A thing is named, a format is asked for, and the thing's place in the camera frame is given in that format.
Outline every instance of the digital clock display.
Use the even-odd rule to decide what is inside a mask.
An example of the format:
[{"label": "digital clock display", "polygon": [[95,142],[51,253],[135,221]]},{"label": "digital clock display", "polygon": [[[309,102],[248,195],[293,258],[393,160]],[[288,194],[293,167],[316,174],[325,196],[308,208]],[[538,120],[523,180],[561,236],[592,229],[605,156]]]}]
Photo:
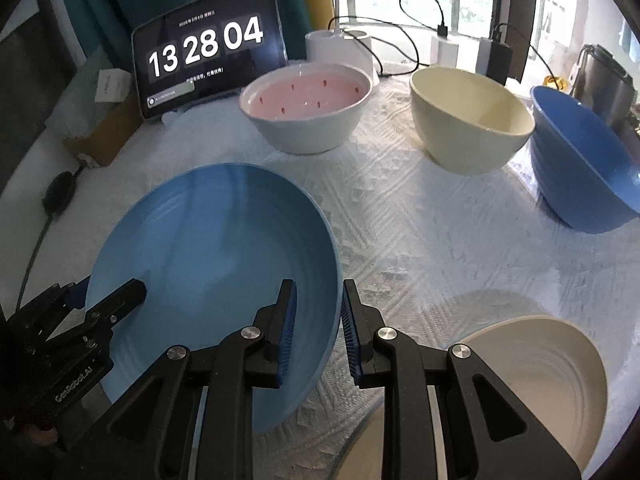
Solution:
[{"label": "digital clock display", "polygon": [[138,27],[132,46],[147,119],[287,63],[276,0],[197,0]]}]

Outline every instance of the white cup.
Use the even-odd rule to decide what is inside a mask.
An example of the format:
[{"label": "white cup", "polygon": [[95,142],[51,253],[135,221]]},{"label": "white cup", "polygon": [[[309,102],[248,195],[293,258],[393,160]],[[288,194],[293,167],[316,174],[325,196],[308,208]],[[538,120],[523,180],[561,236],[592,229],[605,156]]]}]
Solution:
[{"label": "white cup", "polygon": [[360,43],[371,48],[370,34],[356,28],[346,30],[349,34],[344,30],[338,34],[333,30],[314,30],[308,33],[305,36],[306,60],[354,66],[366,73],[374,84],[378,83],[373,56]]}]

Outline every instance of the white power adapter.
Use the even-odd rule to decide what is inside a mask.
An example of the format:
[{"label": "white power adapter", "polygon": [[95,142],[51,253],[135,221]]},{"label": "white power adapter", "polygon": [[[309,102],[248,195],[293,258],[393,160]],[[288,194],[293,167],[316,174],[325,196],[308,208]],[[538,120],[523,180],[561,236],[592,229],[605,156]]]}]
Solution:
[{"label": "white power adapter", "polygon": [[431,64],[455,68],[458,63],[459,44],[442,36],[431,37]]}]

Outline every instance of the beige bowl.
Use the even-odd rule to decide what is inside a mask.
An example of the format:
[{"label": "beige bowl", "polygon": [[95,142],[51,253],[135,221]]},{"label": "beige bowl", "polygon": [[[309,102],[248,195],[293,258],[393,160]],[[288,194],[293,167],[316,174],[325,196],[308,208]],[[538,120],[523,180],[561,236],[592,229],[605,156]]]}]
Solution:
[{"label": "beige bowl", "polygon": [[497,170],[527,142],[533,117],[504,86],[485,76],[431,66],[411,76],[411,110],[425,149],[445,170]]}]

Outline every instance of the bowl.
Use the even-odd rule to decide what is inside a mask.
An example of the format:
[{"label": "bowl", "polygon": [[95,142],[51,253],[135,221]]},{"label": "bowl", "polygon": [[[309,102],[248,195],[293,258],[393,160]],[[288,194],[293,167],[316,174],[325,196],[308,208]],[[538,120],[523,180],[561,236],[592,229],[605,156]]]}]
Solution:
[{"label": "bowl", "polygon": [[[572,323],[549,316],[503,321],[460,342],[492,368],[584,471],[602,433],[608,398],[606,372],[593,342]],[[425,409],[432,413],[437,478],[444,479],[443,424],[432,388],[430,406]],[[352,434],[329,478],[378,480],[384,424],[384,405],[380,404]]]},{"label": "bowl", "polygon": [[533,118],[500,83],[431,66],[411,76],[415,128],[433,160],[452,173],[487,173],[504,166],[529,139]]},{"label": "bowl", "polygon": [[278,390],[256,388],[253,427],[289,416],[315,386],[334,347],[342,276],[324,215],[301,188],[249,164],[179,175],[142,198],[105,241],[86,307],[130,278],[145,302],[114,327],[114,367],[102,379],[112,402],[175,344],[217,345],[273,304],[284,278],[298,286],[289,371]]},{"label": "bowl", "polygon": [[371,88],[371,79],[358,68],[303,63],[256,79],[240,95],[240,109],[271,146],[309,155],[347,140]]},{"label": "bowl", "polygon": [[615,132],[576,99],[531,91],[536,130],[531,162],[540,191],[577,231],[604,233],[638,216],[640,166]]}]

